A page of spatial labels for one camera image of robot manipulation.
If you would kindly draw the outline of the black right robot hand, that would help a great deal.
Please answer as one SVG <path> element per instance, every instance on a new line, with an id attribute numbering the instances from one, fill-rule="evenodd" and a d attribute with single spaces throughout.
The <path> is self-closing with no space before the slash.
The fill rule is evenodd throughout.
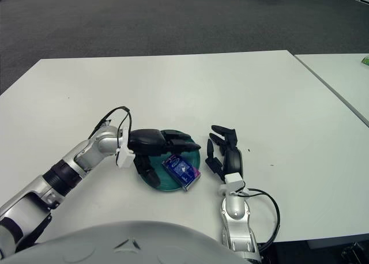
<path id="1" fill-rule="evenodd" d="M 219 125 L 212 125 L 211 129 L 215 133 L 220 134 L 222 138 L 215 133 L 209 133 L 205 162 L 210 170 L 218 175 L 223 182 L 225 181 L 225 176 L 229 174 L 238 173 L 240 176 L 243 176 L 242 153 L 237 147 L 236 130 Z M 224 157 L 223 162 L 214 157 L 213 144 L 219 147 L 220 153 Z"/>

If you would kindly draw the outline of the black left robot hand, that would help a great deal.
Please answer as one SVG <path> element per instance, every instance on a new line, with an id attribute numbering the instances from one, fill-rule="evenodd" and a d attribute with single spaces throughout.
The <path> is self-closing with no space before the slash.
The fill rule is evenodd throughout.
<path id="1" fill-rule="evenodd" d="M 181 131 L 139 129 L 130 133 L 128 148 L 135 154 L 134 165 L 138 174 L 152 187 L 159 187 L 161 180 L 151 165 L 151 157 L 197 152 L 201 146 Z"/>

